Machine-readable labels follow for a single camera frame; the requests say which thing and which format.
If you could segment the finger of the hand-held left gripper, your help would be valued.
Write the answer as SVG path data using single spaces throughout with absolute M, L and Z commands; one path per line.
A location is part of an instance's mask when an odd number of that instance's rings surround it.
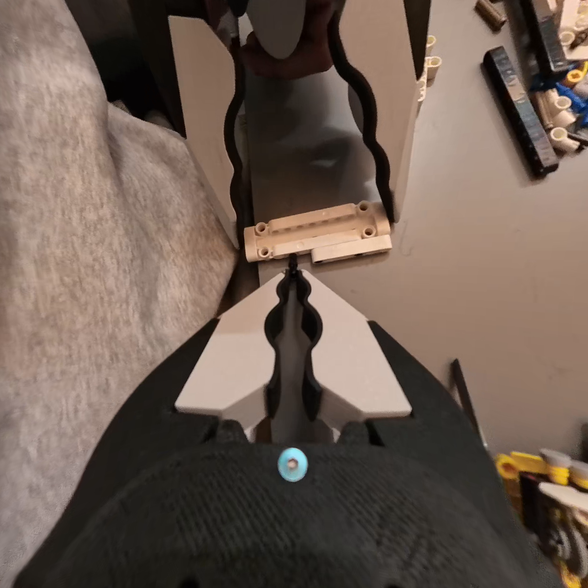
M 237 249 L 252 222 L 245 120 L 245 72 L 234 15 L 216 28 L 169 16 L 187 143 L 219 222 Z
M 431 1 L 342 1 L 330 25 L 336 72 L 355 92 L 359 129 L 390 223 L 405 201 Z

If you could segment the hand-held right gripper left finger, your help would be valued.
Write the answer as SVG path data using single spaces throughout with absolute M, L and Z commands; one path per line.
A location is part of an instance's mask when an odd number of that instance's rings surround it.
M 175 401 L 178 412 L 238 422 L 248 441 L 255 440 L 281 399 L 277 339 L 289 290 L 283 272 L 221 314 Z

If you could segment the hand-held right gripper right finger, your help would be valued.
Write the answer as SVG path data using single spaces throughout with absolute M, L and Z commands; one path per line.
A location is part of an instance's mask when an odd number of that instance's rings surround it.
M 304 360 L 303 407 L 333 441 L 350 422 L 408 417 L 411 404 L 369 320 L 307 270 L 298 270 Z

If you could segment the white lego panel assembly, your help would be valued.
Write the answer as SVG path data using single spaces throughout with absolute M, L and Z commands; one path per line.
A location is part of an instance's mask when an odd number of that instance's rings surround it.
M 311 256 L 314 264 L 387 252 L 391 226 L 380 202 L 347 203 L 260 222 L 244 230 L 250 263 Z

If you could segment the wide white angled lego beam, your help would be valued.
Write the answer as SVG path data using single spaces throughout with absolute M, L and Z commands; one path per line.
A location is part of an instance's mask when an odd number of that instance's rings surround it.
M 442 59 L 440 56 L 433 55 L 433 49 L 436 47 L 437 37 L 429 34 L 425 45 L 425 57 L 423 62 L 423 70 L 420 78 L 417 80 L 418 97 L 417 104 L 422 106 L 426 98 L 428 88 L 435 83 L 438 71 L 442 66 Z

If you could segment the dark tan lego axle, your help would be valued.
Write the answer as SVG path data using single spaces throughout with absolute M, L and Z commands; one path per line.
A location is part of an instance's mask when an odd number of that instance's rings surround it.
M 500 32 L 507 22 L 504 11 L 498 8 L 492 1 L 476 1 L 474 10 L 493 32 Z

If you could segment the long black lego beam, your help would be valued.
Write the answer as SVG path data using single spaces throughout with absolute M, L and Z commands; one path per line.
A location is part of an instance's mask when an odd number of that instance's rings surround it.
M 558 157 L 505 48 L 486 51 L 481 66 L 531 174 L 544 178 L 557 171 Z
M 568 60 L 552 5 L 552 1 L 504 1 L 517 47 L 534 58 L 543 77 L 561 79 L 568 71 Z

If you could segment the pile of small lego parts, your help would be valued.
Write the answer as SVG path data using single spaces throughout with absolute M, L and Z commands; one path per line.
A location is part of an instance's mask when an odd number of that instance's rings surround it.
M 531 90 L 549 141 L 559 155 L 587 149 L 587 1 L 552 1 L 568 60 L 561 79 L 533 75 Z

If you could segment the partly built lego model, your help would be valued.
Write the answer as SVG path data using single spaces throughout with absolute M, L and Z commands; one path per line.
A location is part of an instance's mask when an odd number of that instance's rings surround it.
M 587 587 L 587 463 L 543 449 L 496 454 L 496 472 L 565 587 Z

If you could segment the person's left hand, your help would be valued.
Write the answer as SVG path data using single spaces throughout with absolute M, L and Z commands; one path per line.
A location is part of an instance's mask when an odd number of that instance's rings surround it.
M 240 48 L 243 64 L 254 75 L 292 81 L 329 70 L 333 65 L 328 42 L 328 26 L 334 15 L 334 1 L 306 1 L 303 27 L 295 50 L 285 59 L 276 59 L 262 48 L 255 33 Z

